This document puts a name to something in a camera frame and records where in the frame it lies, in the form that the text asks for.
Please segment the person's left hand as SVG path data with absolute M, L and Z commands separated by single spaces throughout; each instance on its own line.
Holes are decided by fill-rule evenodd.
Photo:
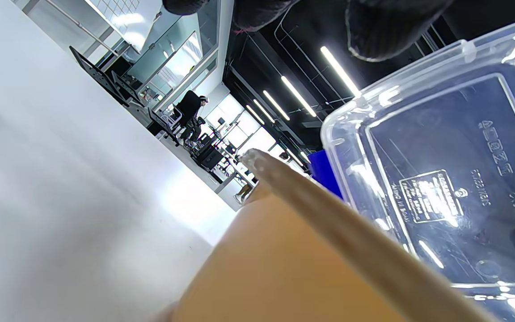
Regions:
M 295 4 L 295 0 L 236 0 L 232 19 L 242 31 L 259 31 Z M 451 5 L 451 0 L 346 0 L 347 47 L 367 62 L 395 57 Z

